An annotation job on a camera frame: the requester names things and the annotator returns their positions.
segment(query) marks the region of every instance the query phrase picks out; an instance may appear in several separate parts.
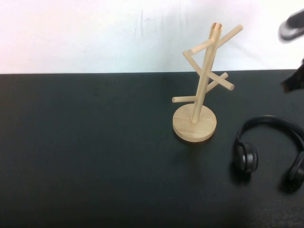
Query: round wooden base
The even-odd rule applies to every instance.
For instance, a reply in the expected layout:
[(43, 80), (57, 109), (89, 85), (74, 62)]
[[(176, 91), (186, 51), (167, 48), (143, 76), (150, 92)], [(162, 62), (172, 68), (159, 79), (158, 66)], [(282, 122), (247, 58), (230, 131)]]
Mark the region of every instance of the round wooden base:
[(173, 129), (180, 138), (197, 143), (212, 136), (217, 125), (217, 119), (210, 109), (202, 106), (199, 122), (192, 123), (193, 108), (194, 104), (186, 104), (176, 110), (173, 116)]

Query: wooden mug tree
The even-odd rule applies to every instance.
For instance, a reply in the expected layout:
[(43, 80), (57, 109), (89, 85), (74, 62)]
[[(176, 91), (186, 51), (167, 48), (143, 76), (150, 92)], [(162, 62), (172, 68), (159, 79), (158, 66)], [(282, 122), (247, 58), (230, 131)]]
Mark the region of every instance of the wooden mug tree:
[[(220, 23), (213, 23), (209, 39), (206, 42), (183, 52), (185, 58), (199, 74), (200, 80), (195, 96), (180, 96), (172, 98), (174, 103), (194, 102), (180, 107), (174, 113), (173, 129), (180, 138), (189, 142), (201, 142), (211, 137), (214, 133), (217, 119), (209, 108), (203, 106), (205, 94), (218, 84), (229, 90), (234, 89), (234, 85), (225, 80), (228, 77), (227, 73), (223, 73), (221, 76), (217, 76), (212, 73), (211, 70), (215, 54), (220, 46), (225, 44), (242, 29), (243, 27), (238, 25), (220, 39), (222, 25)], [(201, 69), (191, 56), (206, 48), (207, 50)], [(209, 78), (211, 78), (213, 82), (208, 85)]]

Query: black table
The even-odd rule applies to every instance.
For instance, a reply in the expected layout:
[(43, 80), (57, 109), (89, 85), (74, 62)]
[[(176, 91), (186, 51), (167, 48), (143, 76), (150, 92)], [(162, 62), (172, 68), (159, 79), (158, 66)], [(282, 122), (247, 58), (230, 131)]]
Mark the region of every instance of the black table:
[(285, 186), (296, 145), (277, 129), (244, 135), (259, 153), (235, 172), (240, 125), (260, 114), (304, 127), (304, 90), (284, 94), (294, 70), (228, 72), (204, 105), (212, 138), (172, 129), (173, 96), (195, 95), (195, 73), (0, 76), (0, 226), (304, 226), (304, 186)]

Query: black headphones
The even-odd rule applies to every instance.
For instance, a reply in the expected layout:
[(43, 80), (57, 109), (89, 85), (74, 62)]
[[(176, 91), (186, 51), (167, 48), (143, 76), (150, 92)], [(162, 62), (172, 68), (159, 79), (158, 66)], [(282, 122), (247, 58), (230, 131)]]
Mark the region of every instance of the black headphones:
[(295, 136), (294, 140), (300, 145), (301, 151), (292, 164), (288, 178), (290, 181), (301, 183), (304, 181), (304, 130), (296, 123), (273, 115), (261, 115), (247, 120), (239, 129), (234, 144), (234, 163), (243, 172), (254, 172), (258, 165), (257, 150), (249, 142), (241, 142), (241, 135), (248, 129), (258, 124), (270, 124), (283, 127)]

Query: headphone ear cup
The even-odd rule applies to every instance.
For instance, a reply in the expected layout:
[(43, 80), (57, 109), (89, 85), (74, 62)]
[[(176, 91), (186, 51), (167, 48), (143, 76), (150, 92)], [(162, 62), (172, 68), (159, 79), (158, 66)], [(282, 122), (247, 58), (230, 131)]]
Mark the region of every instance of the headphone ear cup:
[(244, 172), (254, 172), (258, 164), (257, 150), (249, 142), (239, 142), (234, 149), (234, 163)]
[(294, 182), (304, 181), (304, 152), (301, 151), (289, 171), (289, 180)]
[(258, 155), (257, 150), (250, 142), (243, 143), (246, 152), (247, 169), (246, 172), (254, 172), (257, 170)]
[(241, 142), (237, 143), (234, 148), (233, 162), (239, 170), (246, 171), (247, 168), (246, 152), (244, 145)]

